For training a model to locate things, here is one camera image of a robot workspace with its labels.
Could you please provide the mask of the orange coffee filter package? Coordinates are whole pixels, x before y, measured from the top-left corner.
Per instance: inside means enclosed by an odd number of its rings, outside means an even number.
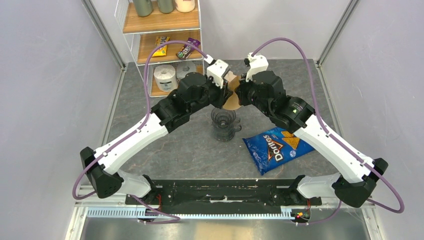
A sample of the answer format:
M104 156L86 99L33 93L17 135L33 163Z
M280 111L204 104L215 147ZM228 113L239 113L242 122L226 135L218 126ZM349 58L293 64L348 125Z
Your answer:
M235 75L232 71L229 71L224 79L227 80L227 87L232 91L240 85L240 76Z

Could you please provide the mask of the brown paper coffee filter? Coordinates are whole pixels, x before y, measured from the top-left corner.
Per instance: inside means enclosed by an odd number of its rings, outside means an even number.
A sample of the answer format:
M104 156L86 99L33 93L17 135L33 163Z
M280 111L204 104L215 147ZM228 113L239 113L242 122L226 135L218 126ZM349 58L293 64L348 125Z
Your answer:
M232 95L226 100L225 104L222 106L223 109L228 111L235 111L241 107L239 103L239 97L235 92L238 86L239 85L228 86L228 89L232 91Z

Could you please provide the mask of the black coffee dripper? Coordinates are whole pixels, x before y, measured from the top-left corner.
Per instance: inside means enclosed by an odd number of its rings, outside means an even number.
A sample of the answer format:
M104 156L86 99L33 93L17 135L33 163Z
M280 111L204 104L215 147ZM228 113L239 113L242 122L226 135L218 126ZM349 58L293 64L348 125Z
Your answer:
M229 127L236 120L236 112L234 110L214 108L210 116L212 122L220 128Z

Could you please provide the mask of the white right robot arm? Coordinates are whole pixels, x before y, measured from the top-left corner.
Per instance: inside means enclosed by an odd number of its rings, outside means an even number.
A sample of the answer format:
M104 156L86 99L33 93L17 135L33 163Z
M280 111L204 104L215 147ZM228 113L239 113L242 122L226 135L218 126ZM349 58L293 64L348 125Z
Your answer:
M361 207L388 168L382 158L359 152L332 130L315 109L300 97L286 95L282 79L271 70L243 76L235 93L242 106L255 106L277 127L303 140L326 158L338 173L325 176L301 175L288 191L289 200L300 205L311 198L337 197Z

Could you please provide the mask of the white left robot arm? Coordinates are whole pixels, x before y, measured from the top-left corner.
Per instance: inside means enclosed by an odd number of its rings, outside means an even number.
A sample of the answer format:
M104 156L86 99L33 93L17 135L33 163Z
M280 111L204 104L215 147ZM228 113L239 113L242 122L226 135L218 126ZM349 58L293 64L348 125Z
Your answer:
M116 193L135 195L144 204L152 204L157 191L150 178L124 172L121 166L149 144L186 124L192 114L209 105L222 107L232 94L228 82L228 74L218 77L189 73L125 133L95 150L90 147L81 150L84 173L93 193L100 199Z

